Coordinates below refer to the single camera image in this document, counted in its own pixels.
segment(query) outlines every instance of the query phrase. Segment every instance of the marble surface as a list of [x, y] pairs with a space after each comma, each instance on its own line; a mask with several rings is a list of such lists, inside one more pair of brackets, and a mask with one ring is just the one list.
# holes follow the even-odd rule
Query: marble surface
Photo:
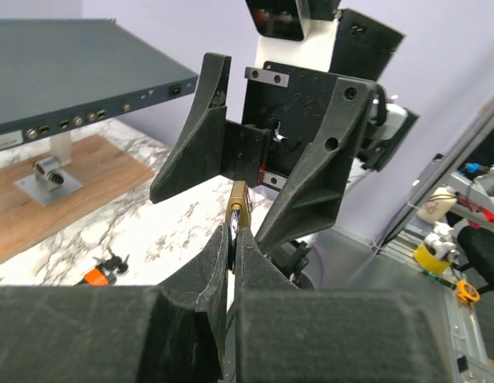
[[[170, 149], [118, 120], [72, 131], [73, 140], [99, 133], [155, 172]], [[42, 140], [0, 152], [0, 168], [49, 151]], [[1, 285], [73, 285], [106, 255], [107, 247], [129, 255], [129, 271], [118, 285], [156, 284], [204, 247], [223, 222], [231, 181], [218, 176], [153, 205], [151, 180], [99, 208], [57, 234], [0, 265]], [[252, 230], [263, 221], [271, 201], [251, 191]]]

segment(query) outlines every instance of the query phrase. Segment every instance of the wooden board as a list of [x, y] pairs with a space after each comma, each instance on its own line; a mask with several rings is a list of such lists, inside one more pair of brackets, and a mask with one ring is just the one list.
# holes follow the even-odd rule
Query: wooden board
[[43, 207], [14, 182], [32, 174], [34, 161], [47, 156], [49, 153], [0, 169], [0, 263], [154, 176], [102, 136], [91, 136], [73, 143], [73, 162], [65, 167], [84, 186]]

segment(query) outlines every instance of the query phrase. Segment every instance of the gray floor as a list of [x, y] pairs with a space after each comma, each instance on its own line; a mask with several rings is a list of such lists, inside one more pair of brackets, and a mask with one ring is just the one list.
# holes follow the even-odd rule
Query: gray floor
[[[474, 286], [481, 287], [486, 284], [474, 270], [468, 270], [466, 275]], [[476, 312], [488, 357], [494, 361], [494, 291], [483, 294], [476, 304]]]

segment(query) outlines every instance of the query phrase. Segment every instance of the black chair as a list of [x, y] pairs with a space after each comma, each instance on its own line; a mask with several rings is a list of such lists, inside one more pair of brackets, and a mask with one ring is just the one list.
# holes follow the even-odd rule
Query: black chair
[[494, 291], [494, 233], [489, 230], [465, 227], [457, 236], [457, 242], [464, 251], [468, 263], [457, 269], [465, 271], [473, 268], [487, 285], [479, 289], [479, 294]]

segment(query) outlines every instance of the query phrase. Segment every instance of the white label sticker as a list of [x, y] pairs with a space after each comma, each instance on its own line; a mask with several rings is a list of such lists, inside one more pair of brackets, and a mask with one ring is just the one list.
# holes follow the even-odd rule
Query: white label sticker
[[11, 148], [23, 142], [23, 134], [21, 130], [16, 132], [4, 133], [0, 135], [0, 150]]

